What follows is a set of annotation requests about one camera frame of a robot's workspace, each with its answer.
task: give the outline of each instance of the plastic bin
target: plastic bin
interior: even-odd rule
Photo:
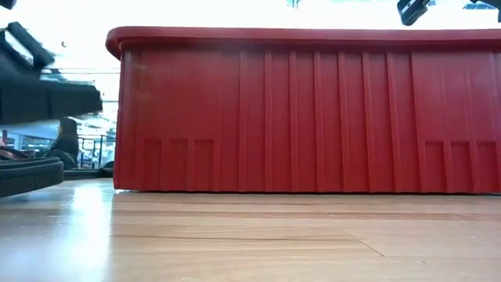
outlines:
[[[115,187],[501,192],[501,31],[119,27]]]

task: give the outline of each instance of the person's leg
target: person's leg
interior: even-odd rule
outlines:
[[[34,154],[34,157],[44,157],[48,152],[48,150],[40,150]]]
[[[62,150],[50,150],[45,157],[58,157],[64,164],[64,170],[70,170],[77,167],[77,162],[67,152]]]

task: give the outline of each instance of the bin rim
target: bin rim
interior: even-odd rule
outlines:
[[[121,59],[122,45],[134,43],[224,42],[310,44],[366,48],[431,47],[501,50],[501,30],[356,30],[235,27],[116,27],[108,32],[106,49]]]

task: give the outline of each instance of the person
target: person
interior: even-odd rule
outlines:
[[[44,157],[58,157],[64,164],[64,170],[77,167],[78,157],[77,122],[65,117],[59,121],[59,135]]]

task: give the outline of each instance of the floor plank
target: floor plank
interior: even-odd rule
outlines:
[[[501,197],[115,191],[0,199],[0,281],[499,281]]]

